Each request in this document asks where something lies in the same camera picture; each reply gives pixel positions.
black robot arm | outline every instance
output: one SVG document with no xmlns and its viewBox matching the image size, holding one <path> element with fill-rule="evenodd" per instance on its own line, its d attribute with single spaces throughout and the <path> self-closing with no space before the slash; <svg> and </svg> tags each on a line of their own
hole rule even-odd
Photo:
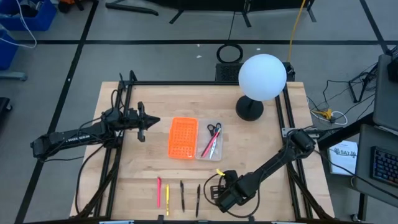
<svg viewBox="0 0 398 224">
<path fill-rule="evenodd" d="M 235 170 L 224 172 L 225 187 L 218 187 L 219 196 L 215 204 L 222 212 L 227 212 L 235 204 L 244 205 L 256 195 L 263 180 L 287 163 L 307 158 L 314 148 L 315 141 L 304 130 L 294 131 L 286 145 L 256 171 L 239 178 Z"/>
<path fill-rule="evenodd" d="M 138 111 L 131 108 L 126 114 L 122 114 L 116 108 L 111 108 L 102 113 L 98 119 L 101 121 L 87 128 L 42 135 L 30 144 L 33 156 L 46 160 L 60 150 L 77 146 L 102 143 L 107 147 L 107 144 L 114 142 L 116 132 L 126 129 L 138 129 L 138 140 L 144 142 L 143 130 L 160 121 L 160 118 L 145 114 L 142 102 L 138 103 Z"/>
</svg>

blue bin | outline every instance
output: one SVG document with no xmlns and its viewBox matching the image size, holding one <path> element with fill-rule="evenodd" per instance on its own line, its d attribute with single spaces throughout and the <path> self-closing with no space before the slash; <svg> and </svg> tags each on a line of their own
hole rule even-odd
<svg viewBox="0 0 398 224">
<path fill-rule="evenodd" d="M 30 30 L 48 30 L 51 22 L 55 17 L 57 10 L 50 0 L 31 0 L 34 3 L 39 1 L 43 2 L 39 12 L 36 17 L 24 17 L 26 25 Z M 16 0 L 2 0 L 0 2 L 0 13 L 10 14 L 15 10 L 19 10 Z M 26 30 L 21 22 L 19 16 L 15 17 L 0 17 L 0 24 L 4 26 L 7 30 Z"/>
<path fill-rule="evenodd" d="M 16 43 L 16 41 L 11 38 L 5 30 L 0 29 L 0 38 Z M 18 46 L 0 40 L 0 70 L 7 70 L 10 67 L 17 49 Z"/>
</svg>

black ring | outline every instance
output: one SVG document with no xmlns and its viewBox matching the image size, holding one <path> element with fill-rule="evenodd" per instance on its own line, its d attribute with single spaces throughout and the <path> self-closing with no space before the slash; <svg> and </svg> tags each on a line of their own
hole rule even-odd
<svg viewBox="0 0 398 224">
<path fill-rule="evenodd" d="M 227 47 L 227 46 L 234 47 L 234 48 L 236 48 L 236 49 L 239 50 L 239 57 L 238 57 L 238 59 L 236 59 L 236 60 L 234 60 L 234 61 L 232 61 L 232 62 L 225 62 L 223 59 L 221 59 L 221 57 L 220 57 L 220 52 L 221 52 L 221 50 L 222 50 L 224 47 Z M 242 60 L 242 58 L 243 58 L 243 49 L 242 49 L 242 47 L 239 46 L 238 44 L 224 44 L 224 45 L 222 45 L 221 47 L 218 48 L 217 54 L 216 54 L 216 55 L 217 55 L 217 60 L 218 60 L 219 62 L 221 62 L 221 63 L 239 63 L 239 62 Z"/>
</svg>

white spherical lamp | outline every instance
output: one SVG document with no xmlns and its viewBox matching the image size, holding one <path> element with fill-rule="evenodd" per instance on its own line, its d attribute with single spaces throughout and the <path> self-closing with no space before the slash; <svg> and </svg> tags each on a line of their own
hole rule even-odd
<svg viewBox="0 0 398 224">
<path fill-rule="evenodd" d="M 255 55 L 239 71 L 239 86 L 245 96 L 236 103 L 236 113 L 246 121 L 257 120 L 264 106 L 261 101 L 275 98 L 286 85 L 286 69 L 275 56 Z"/>
</svg>

black marker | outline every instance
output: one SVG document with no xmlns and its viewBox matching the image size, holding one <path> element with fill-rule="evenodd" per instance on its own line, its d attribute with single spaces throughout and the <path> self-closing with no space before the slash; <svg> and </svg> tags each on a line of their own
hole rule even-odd
<svg viewBox="0 0 398 224">
<path fill-rule="evenodd" d="M 182 183 L 182 180 L 180 180 L 180 188 L 181 188 L 181 205 L 182 205 L 182 212 L 185 212 L 184 184 Z"/>
<path fill-rule="evenodd" d="M 197 217 L 198 217 L 198 213 L 199 213 L 199 198 L 200 198 L 200 184 L 198 186 L 198 198 L 197 198 Z"/>
</svg>

